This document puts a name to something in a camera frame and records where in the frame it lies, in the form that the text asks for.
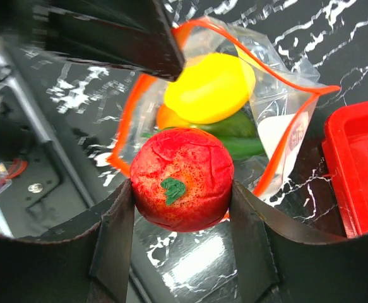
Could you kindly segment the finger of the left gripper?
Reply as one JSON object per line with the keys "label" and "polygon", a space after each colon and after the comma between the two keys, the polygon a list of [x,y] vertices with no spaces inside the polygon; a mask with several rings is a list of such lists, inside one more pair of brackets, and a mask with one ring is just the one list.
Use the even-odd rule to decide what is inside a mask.
{"label": "finger of the left gripper", "polygon": [[184,55],[162,1],[34,1],[33,43],[58,60],[178,79]]}

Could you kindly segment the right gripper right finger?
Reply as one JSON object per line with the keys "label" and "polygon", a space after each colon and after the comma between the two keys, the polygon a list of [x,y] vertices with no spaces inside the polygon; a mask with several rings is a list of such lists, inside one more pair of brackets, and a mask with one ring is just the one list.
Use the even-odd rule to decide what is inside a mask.
{"label": "right gripper right finger", "polygon": [[322,232],[239,182],[229,213],[243,302],[368,302],[368,233],[347,239]]}

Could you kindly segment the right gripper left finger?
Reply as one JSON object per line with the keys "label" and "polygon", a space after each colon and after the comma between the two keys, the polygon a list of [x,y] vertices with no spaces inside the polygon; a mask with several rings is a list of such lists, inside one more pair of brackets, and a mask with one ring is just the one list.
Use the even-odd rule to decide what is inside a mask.
{"label": "right gripper left finger", "polygon": [[0,302],[125,302],[134,202],[130,181],[38,237],[0,234]]}

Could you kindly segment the orange green toy mango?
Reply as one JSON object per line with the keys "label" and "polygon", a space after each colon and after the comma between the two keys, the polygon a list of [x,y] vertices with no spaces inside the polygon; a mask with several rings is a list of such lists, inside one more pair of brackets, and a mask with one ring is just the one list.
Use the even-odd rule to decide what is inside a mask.
{"label": "orange green toy mango", "polygon": [[179,117],[172,109],[162,104],[157,112],[156,124],[159,129],[172,127],[187,128],[189,122]]}

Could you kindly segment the yellow toy lemon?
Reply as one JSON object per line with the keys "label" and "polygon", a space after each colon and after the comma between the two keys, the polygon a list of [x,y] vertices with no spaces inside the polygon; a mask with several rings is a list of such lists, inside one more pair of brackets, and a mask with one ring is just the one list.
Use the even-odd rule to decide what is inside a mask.
{"label": "yellow toy lemon", "polygon": [[256,85],[253,68],[238,57],[212,53],[190,61],[167,85],[164,104],[195,124],[211,124],[239,111]]}

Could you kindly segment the red toy apple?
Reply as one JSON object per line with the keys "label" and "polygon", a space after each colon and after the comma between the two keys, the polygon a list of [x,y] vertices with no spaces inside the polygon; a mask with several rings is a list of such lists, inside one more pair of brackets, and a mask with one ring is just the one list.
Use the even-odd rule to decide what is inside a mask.
{"label": "red toy apple", "polygon": [[173,232],[218,224],[230,203],[234,164],[215,136],[173,128],[152,136],[130,165],[138,211]]}

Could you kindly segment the orange zip top bag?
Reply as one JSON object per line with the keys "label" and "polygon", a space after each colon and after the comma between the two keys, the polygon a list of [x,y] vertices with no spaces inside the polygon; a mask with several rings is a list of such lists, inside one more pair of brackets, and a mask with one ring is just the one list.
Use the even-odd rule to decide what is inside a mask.
{"label": "orange zip top bag", "polygon": [[133,85],[116,132],[108,163],[123,174],[146,139],[174,126],[220,126],[235,131],[234,119],[245,119],[261,140],[266,165],[245,160],[238,178],[257,197],[267,199],[281,188],[294,168],[318,98],[337,92],[319,82],[306,64],[286,68],[267,36],[227,25],[214,18],[187,21],[172,30],[185,66],[175,81],[142,74]]}

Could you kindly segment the green toy cucumber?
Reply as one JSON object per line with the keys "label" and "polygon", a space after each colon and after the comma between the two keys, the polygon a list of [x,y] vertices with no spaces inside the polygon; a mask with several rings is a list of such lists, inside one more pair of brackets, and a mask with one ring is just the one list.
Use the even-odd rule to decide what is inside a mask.
{"label": "green toy cucumber", "polygon": [[233,161],[247,160],[252,156],[264,154],[264,147],[258,137],[254,123],[241,110],[215,123],[191,123],[190,126],[206,131],[218,138],[230,153]]}

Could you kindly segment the red plastic tray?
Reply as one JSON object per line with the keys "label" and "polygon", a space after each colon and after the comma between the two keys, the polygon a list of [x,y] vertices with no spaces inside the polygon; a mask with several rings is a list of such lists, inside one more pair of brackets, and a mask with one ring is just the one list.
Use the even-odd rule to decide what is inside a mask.
{"label": "red plastic tray", "polygon": [[324,133],[322,148],[345,233],[368,233],[368,101],[334,111]]}

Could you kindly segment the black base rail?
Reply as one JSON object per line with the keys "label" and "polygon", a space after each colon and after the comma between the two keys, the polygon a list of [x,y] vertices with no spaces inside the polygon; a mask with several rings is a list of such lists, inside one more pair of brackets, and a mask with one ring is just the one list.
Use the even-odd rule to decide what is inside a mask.
{"label": "black base rail", "polygon": [[0,50],[0,162],[26,169],[0,193],[0,234],[38,236],[93,207],[107,194],[78,143],[86,134],[47,94],[60,64]]}

